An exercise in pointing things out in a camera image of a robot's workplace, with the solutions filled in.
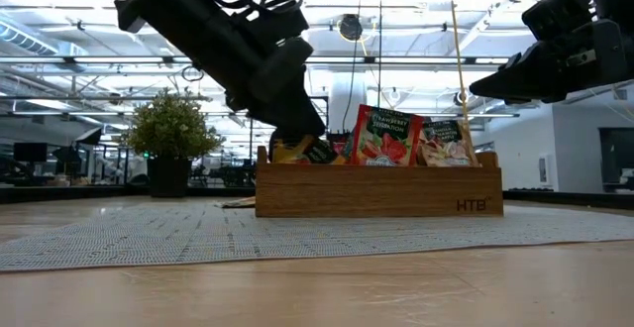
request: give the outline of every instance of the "plant pot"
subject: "plant pot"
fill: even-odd
[[[191,161],[186,159],[156,158],[148,160],[150,196],[181,198],[187,193]]]

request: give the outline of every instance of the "wooden box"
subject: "wooden box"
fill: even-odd
[[[502,216],[495,153],[482,167],[268,163],[258,151],[258,217]]]

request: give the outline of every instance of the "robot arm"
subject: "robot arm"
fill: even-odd
[[[116,6],[122,30],[136,32],[147,21],[226,89],[232,110],[248,109],[284,132],[319,136],[324,124],[303,88],[312,48],[299,38],[308,28],[301,0],[266,1],[124,0]],[[634,78],[633,4],[538,2],[522,16],[537,43],[473,83],[471,92],[507,103],[556,102],[570,92]],[[221,6],[247,10],[230,16]],[[258,17],[248,20],[254,12]]]
[[[226,90],[227,105],[254,119],[321,136],[325,127],[304,90],[305,61],[313,49],[302,0],[122,0],[119,27],[137,32],[145,22],[189,56]],[[243,9],[229,15],[222,7]],[[254,20],[248,17],[254,12]]]
[[[634,0],[538,2],[522,15],[537,43],[473,83],[471,92],[508,104],[551,103],[571,92],[634,78],[631,5]]]

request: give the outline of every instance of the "green plant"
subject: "green plant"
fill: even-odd
[[[192,159],[218,149],[225,139],[205,127],[200,104],[191,97],[160,93],[135,109],[132,129],[123,138],[137,153]]]

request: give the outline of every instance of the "woven mat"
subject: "woven mat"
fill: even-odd
[[[0,271],[341,257],[634,239],[634,218],[506,207],[504,218],[265,219],[252,209],[142,204],[0,245]]]

